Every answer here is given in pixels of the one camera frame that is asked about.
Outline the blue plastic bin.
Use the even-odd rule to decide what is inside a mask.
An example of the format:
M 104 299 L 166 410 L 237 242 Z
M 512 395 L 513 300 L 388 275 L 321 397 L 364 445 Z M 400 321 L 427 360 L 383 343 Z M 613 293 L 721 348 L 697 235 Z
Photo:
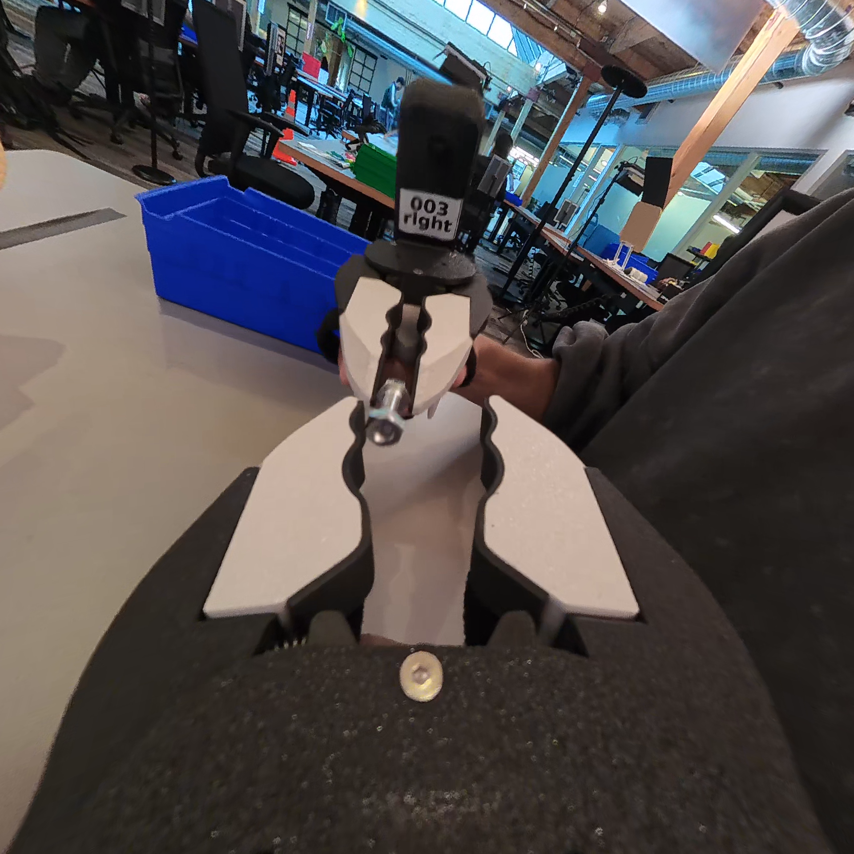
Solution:
M 367 240 L 226 177 L 139 192 L 158 297 L 319 352 L 335 275 Z

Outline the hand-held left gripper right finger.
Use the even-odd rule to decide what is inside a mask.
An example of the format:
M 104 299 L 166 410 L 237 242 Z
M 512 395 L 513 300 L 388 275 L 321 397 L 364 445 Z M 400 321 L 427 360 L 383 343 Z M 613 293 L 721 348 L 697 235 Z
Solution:
M 587 469 L 501 397 L 481 419 L 481 484 L 467 603 L 488 620 L 524 611 L 539 632 L 574 616 L 635 620 L 639 603 Z

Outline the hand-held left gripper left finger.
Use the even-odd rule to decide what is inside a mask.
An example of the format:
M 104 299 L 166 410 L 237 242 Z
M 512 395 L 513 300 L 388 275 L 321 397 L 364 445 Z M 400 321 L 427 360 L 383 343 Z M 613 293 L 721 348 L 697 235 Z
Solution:
M 374 582 L 364 443 L 364 405 L 348 397 L 264 457 L 202 604 L 206 618 L 275 615 L 285 630 L 307 630 L 319 611 L 362 611 Z

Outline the grey desk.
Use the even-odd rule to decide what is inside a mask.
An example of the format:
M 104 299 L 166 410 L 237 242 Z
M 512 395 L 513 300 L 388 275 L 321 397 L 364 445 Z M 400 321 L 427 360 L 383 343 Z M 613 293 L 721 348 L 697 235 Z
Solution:
M 113 616 L 201 512 L 343 397 L 328 362 L 161 305 L 139 187 L 48 149 L 6 154 L 1 232 L 1 850 Z

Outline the person's right forearm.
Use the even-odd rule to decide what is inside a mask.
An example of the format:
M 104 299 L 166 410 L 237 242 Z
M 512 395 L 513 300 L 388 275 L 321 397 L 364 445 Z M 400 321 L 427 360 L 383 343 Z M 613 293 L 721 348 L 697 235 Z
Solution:
M 653 374 L 680 352 L 687 378 L 665 391 L 711 388 L 728 357 L 780 359 L 785 343 L 816 342 L 852 323 L 852 190 L 838 192 L 738 249 L 708 280 L 642 321 L 608 333 L 565 326 L 551 348 L 555 390 L 541 422 L 582 450 Z

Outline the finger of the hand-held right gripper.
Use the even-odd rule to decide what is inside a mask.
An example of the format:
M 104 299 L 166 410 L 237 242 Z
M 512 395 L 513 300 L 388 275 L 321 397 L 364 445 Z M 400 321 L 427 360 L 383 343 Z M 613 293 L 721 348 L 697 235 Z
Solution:
M 378 278 L 359 278 L 338 316 L 340 367 L 355 398 L 371 403 L 400 324 L 400 290 Z
M 453 386 L 472 347 L 470 297 L 433 293 L 405 307 L 405 369 L 410 414 L 433 410 Z

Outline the wooden beam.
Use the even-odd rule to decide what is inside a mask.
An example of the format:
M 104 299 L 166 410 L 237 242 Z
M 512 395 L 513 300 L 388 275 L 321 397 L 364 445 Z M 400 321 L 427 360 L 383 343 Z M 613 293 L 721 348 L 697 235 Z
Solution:
M 763 24 L 751 46 L 735 63 L 726 80 L 714 92 L 713 99 L 697 118 L 683 142 L 675 151 L 670 168 L 670 182 L 661 202 L 639 201 L 625 226 L 620 242 L 630 249 L 642 250 L 649 240 L 663 209 L 675 197 L 677 190 L 689 178 L 711 144 L 720 137 L 749 94 L 756 89 L 783 48 L 799 34 L 799 24 L 785 10 L 775 5 L 773 13 Z

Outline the green crate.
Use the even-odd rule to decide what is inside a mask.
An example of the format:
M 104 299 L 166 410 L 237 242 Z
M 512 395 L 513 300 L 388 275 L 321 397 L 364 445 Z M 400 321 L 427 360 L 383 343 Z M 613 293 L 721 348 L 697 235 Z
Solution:
M 360 183 L 376 189 L 390 199 L 395 197 L 397 153 L 390 153 L 383 146 L 372 142 L 362 142 L 357 147 L 350 170 Z

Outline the silver ventilation duct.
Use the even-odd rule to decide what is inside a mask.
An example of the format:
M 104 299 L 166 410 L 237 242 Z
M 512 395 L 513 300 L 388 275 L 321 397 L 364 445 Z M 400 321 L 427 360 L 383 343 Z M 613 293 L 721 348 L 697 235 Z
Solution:
M 768 1 L 795 20 L 805 46 L 781 55 L 773 79 L 816 77 L 836 68 L 852 55 L 852 1 Z

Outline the person's dark clothing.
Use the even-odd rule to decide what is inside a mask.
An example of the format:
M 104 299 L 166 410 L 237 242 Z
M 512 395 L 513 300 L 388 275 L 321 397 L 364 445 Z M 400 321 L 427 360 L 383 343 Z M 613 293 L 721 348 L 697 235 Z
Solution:
M 747 646 L 835 852 L 852 852 L 852 443 L 608 441 L 582 455 L 702 579 Z

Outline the person's right hand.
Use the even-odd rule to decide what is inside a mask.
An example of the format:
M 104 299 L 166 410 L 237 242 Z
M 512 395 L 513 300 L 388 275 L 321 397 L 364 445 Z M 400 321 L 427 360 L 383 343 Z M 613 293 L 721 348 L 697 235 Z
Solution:
M 455 393 L 481 407 L 489 397 L 501 397 L 529 417 L 543 419 L 558 383 L 555 359 L 513 352 L 486 335 L 476 336 L 472 354 L 474 369 L 460 371 Z

